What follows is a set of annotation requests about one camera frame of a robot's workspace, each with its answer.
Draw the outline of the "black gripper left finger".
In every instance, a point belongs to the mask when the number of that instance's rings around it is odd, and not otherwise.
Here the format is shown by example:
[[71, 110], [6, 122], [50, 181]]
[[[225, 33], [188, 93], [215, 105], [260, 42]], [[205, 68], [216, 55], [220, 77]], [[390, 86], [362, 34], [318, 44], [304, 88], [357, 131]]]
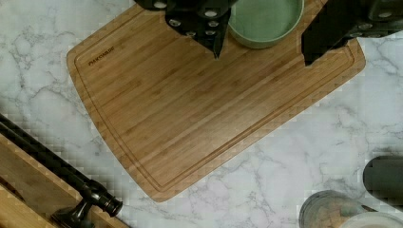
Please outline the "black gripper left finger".
[[231, 8], [238, 0], [134, 0], [144, 10], [163, 11], [167, 25], [221, 55]]

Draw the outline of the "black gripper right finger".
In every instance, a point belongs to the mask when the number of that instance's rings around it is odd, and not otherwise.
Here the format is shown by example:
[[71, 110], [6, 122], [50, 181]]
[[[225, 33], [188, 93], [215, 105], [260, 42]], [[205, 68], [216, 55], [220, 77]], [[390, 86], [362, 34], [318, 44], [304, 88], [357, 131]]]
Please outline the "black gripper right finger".
[[328, 0], [301, 35], [306, 66], [356, 37], [382, 38], [402, 30], [403, 0]]

